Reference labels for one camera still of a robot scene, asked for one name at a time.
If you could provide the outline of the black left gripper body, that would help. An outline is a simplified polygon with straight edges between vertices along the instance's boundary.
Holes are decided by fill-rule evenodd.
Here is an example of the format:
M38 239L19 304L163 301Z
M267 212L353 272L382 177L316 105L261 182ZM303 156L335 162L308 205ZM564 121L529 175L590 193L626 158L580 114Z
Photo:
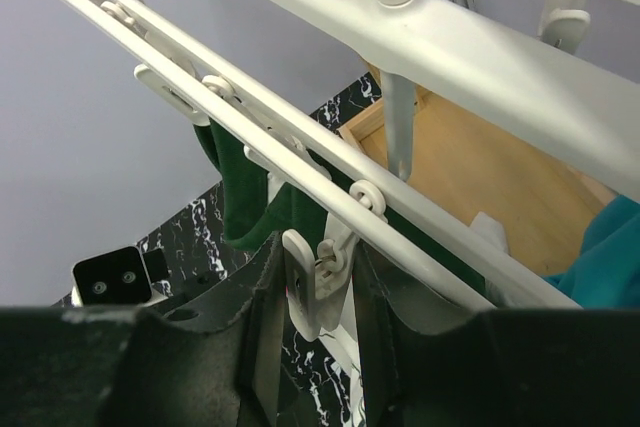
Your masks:
M270 253L260 251L230 277L210 284L205 276L185 283L183 296L161 303L149 318L155 335L268 335Z

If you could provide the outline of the white hanger clip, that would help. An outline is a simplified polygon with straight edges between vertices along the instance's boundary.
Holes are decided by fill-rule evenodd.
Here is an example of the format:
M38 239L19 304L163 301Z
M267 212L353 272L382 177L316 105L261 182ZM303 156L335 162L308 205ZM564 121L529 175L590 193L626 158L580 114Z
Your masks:
M339 329L357 338L352 273L358 242L358 236L343 232L314 252L298 231L282 234L289 314L305 340Z

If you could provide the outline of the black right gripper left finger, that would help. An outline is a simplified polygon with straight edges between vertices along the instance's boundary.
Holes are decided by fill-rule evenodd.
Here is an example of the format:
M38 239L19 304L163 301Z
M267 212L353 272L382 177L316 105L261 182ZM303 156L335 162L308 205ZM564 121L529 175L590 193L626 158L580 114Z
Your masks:
M260 251L270 253L268 335L155 335L161 305L3 309L2 424L275 425L284 249L271 236Z

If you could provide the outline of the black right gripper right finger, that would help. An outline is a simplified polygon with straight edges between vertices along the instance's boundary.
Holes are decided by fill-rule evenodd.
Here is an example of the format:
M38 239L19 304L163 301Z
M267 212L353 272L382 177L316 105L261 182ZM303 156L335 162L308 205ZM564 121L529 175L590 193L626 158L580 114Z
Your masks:
M635 426L634 311L490 309L442 298L357 248L354 303L370 426Z

